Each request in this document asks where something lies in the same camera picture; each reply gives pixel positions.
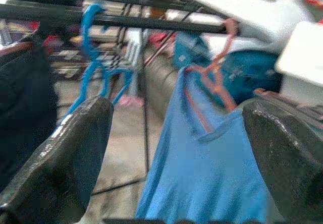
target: white cloth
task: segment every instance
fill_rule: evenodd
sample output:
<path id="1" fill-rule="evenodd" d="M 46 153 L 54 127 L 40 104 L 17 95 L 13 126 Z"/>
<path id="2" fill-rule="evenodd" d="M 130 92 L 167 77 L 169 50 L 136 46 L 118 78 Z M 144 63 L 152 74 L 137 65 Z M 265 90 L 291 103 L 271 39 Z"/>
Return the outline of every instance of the white cloth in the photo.
<path id="1" fill-rule="evenodd" d="M 313 21 L 302 2 L 297 0 L 197 0 L 206 6 L 240 22 L 241 35 L 235 39 L 232 51 L 254 49 L 280 53 L 291 33 L 301 21 Z M 171 11 L 168 18 L 180 18 L 181 13 Z M 217 16 L 193 13 L 189 20 L 194 23 L 219 24 Z M 213 54 L 222 51 L 225 35 L 202 34 Z"/>

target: blue hanger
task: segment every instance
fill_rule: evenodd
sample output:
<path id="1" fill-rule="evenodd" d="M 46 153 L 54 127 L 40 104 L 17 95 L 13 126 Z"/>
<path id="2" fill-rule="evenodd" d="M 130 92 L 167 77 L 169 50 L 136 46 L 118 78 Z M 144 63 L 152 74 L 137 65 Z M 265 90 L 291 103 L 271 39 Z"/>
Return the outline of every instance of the blue hanger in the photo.
<path id="1" fill-rule="evenodd" d="M 85 52 L 89 55 L 90 59 L 92 60 L 92 63 L 87 67 L 83 74 L 81 89 L 80 89 L 80 95 L 79 97 L 74 101 L 74 103 L 71 105 L 65 116 L 71 114 L 81 103 L 83 103 L 86 100 L 87 95 L 87 88 L 91 81 L 92 75 L 94 74 L 95 70 L 100 67 L 103 71 L 103 90 L 100 93 L 100 96 L 104 97 L 106 96 L 107 89 L 109 88 L 109 79 L 110 76 L 114 74 L 125 74 L 125 86 L 121 89 L 121 91 L 118 93 L 116 98 L 113 100 L 113 105 L 116 105 L 118 100 L 121 98 L 122 94 L 129 88 L 131 81 L 132 81 L 132 75 L 133 72 L 130 69 L 112 69 L 107 71 L 105 66 L 102 64 L 100 60 L 97 58 L 99 57 L 99 52 L 94 46 L 91 44 L 90 37 L 89 37 L 89 29 L 91 28 L 93 24 L 93 20 L 96 14 L 101 13 L 105 11 L 105 9 L 99 5 L 99 4 L 92 4 L 90 5 L 87 10 L 84 13 L 82 23 L 81 23 L 81 31 L 83 35 L 83 48 Z"/>

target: blue shirt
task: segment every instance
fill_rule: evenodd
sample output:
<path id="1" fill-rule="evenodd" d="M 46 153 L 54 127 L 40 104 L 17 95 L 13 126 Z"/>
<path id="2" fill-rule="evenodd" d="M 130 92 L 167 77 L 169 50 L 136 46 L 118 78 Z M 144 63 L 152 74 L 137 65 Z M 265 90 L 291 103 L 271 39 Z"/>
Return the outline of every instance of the blue shirt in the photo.
<path id="1" fill-rule="evenodd" d="M 164 128 L 136 217 L 174 223 L 266 221 L 266 185 L 244 128 L 241 110 L 220 114 L 194 82 L 179 72 Z M 211 131 L 188 101 L 187 89 Z"/>

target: teal bag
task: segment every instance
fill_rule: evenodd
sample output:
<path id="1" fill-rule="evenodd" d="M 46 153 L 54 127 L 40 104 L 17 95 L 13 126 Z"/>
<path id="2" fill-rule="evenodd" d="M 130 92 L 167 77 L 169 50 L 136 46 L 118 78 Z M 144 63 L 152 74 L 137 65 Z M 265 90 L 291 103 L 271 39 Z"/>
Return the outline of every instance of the teal bag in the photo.
<path id="1" fill-rule="evenodd" d="M 179 33 L 175 44 L 174 66 L 176 68 L 199 65 L 207 67 L 211 63 L 211 55 L 205 42 L 197 34 Z M 279 92 L 282 75 L 274 70 L 278 56 L 276 54 L 243 50 L 225 56 L 221 73 L 223 85 L 237 104 L 253 97 L 257 88 Z M 214 74 L 209 78 L 215 82 Z M 202 83 L 200 74 L 196 73 L 197 84 L 214 101 L 224 106 L 218 95 L 212 94 Z"/>

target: blue fabric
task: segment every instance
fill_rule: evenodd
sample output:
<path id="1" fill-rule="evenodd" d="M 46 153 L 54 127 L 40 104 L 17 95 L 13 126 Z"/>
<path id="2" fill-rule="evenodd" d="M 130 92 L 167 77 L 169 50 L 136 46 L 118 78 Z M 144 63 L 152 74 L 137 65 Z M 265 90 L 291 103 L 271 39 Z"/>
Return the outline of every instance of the blue fabric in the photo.
<path id="1" fill-rule="evenodd" d="M 207 45 L 197 34 L 179 33 L 174 52 L 173 65 L 180 69 L 189 65 L 207 67 L 212 55 Z M 274 65 L 278 56 L 263 51 L 244 50 L 228 54 L 222 64 L 223 85 L 237 104 L 253 97 L 257 88 L 279 92 L 282 76 L 275 72 Z M 215 81 L 212 73 L 210 79 Z M 201 82 L 197 75 L 198 85 L 214 101 L 224 106 L 218 96 L 214 96 Z"/>
<path id="2" fill-rule="evenodd" d="M 221 115 L 194 82 L 179 72 L 136 217 L 175 223 L 266 221 L 266 185 L 244 128 L 241 110 Z M 184 89 L 212 128 L 207 133 Z"/>

